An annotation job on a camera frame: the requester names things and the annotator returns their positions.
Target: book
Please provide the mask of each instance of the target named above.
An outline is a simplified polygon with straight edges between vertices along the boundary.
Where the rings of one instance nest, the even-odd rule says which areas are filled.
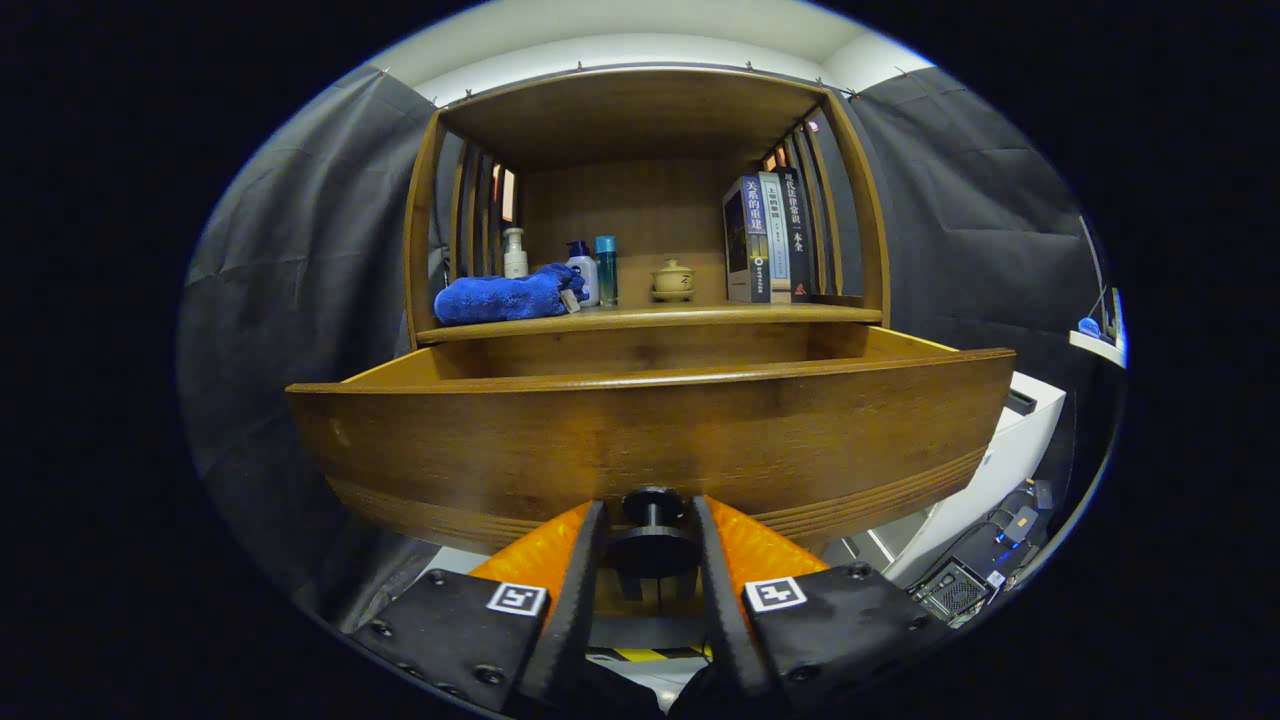
[[[769,302],[791,302],[787,220],[782,210],[782,183],[777,173],[759,173],[764,195],[764,227],[769,236]]]
[[[801,196],[800,170],[778,168],[782,181],[782,209],[787,223],[787,254],[791,270],[791,302],[809,302],[814,272],[813,229],[809,208]]]
[[[760,178],[742,176],[721,201],[724,213],[724,275],[728,299],[769,301],[769,236]]]

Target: ceiling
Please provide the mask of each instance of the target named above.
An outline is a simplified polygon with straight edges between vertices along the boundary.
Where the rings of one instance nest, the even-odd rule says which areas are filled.
[[[863,32],[842,15],[797,0],[493,0],[406,37],[370,63],[417,86],[534,45],[673,33],[745,42],[820,64]]]

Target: price tag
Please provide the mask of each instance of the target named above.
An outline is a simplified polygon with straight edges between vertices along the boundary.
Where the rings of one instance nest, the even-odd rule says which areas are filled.
[[[562,290],[562,291],[561,291],[561,301],[563,301],[563,302],[564,302],[564,307],[568,307],[568,311],[570,311],[571,314],[572,314],[572,313],[577,313],[579,310],[581,310],[581,309],[582,309],[582,307],[581,307],[581,306],[580,306],[580,305],[577,304],[577,297],[576,297],[576,296],[573,295],[573,291],[572,291],[572,290]]]

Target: jar lid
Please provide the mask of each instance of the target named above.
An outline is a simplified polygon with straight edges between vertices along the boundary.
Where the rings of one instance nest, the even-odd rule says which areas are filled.
[[[654,270],[654,274],[657,274],[657,273],[692,273],[692,272],[694,272],[692,268],[686,268],[686,266],[681,265],[680,260],[676,260],[675,258],[667,258],[667,264],[663,268],[660,268],[658,270]]]

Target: open drawer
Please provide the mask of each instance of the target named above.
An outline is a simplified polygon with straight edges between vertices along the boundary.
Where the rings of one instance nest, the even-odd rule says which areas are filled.
[[[964,488],[1014,369],[852,322],[667,322],[442,341],[288,400],[348,507],[433,542],[493,552],[589,498],[621,521],[657,484],[819,547]]]

